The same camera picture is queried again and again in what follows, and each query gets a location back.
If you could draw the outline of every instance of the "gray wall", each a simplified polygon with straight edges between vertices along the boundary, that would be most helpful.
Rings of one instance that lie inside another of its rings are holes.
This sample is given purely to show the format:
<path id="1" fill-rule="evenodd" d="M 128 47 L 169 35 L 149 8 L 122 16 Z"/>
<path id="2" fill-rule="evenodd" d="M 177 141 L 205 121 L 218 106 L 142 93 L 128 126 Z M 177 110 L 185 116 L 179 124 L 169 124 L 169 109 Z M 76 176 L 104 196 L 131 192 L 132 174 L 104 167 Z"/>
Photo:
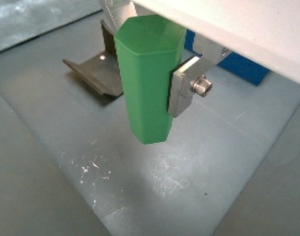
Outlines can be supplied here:
<path id="1" fill-rule="evenodd" d="M 0 51 L 100 9 L 98 0 L 0 0 Z"/>

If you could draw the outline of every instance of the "gray surface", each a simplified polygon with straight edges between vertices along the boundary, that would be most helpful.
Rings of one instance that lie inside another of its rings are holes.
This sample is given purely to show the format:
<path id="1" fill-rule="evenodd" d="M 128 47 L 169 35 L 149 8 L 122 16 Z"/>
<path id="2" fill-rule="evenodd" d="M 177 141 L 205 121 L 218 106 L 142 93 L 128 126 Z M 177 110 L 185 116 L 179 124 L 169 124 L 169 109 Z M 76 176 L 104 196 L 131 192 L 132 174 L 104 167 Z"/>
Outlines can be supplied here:
<path id="1" fill-rule="evenodd" d="M 194 97 L 167 141 L 143 146 L 123 97 L 102 98 L 62 64 L 103 50 L 100 19 L 1 53 L 0 93 L 112 235 L 210 235 L 292 117 L 300 86 L 272 73 L 256 88 L 214 68 L 209 97 Z"/>
<path id="2" fill-rule="evenodd" d="M 300 107 L 215 236 L 300 236 Z"/>
<path id="3" fill-rule="evenodd" d="M 110 235 L 1 97 L 0 235 Z"/>
<path id="4" fill-rule="evenodd" d="M 0 0 L 0 51 L 100 9 L 98 0 Z"/>

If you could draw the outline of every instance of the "white panel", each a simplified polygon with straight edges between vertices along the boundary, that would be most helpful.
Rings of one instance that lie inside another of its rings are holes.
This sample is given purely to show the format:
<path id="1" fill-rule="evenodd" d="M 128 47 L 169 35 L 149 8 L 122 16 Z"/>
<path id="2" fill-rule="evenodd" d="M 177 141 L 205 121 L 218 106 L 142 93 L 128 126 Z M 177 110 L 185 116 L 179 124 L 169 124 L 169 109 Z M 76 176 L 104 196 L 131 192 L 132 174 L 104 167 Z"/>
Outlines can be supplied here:
<path id="1" fill-rule="evenodd" d="M 134 0 L 300 83 L 300 0 Z"/>

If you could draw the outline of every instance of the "screw head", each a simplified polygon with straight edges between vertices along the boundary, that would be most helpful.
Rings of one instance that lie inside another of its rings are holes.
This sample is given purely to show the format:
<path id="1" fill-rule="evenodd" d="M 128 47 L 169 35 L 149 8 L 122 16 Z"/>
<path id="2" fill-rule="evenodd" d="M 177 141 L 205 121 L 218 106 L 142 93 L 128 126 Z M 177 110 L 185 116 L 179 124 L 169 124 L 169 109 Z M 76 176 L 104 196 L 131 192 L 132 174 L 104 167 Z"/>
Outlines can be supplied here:
<path id="1" fill-rule="evenodd" d="M 205 97 L 213 88 L 213 83 L 206 79 L 205 76 L 198 77 L 195 80 L 191 81 L 191 90 L 197 93 L 199 97 Z"/>

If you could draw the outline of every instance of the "metal clamp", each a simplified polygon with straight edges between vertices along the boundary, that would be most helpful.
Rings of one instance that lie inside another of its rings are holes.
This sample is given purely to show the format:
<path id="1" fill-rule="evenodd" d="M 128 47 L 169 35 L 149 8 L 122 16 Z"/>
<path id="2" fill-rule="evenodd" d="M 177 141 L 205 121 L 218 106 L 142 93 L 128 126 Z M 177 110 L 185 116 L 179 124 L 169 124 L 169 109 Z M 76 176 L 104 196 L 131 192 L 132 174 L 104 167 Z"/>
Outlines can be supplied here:
<path id="1" fill-rule="evenodd" d="M 215 42 L 198 36 L 202 43 L 202 56 L 191 56 L 173 72 L 167 112 L 175 118 L 191 104 L 194 93 L 205 97 L 213 83 L 205 73 L 225 59 L 230 50 Z"/>
<path id="2" fill-rule="evenodd" d="M 104 21 L 114 35 L 127 18 L 135 17 L 134 3 L 130 0 L 100 0 Z"/>

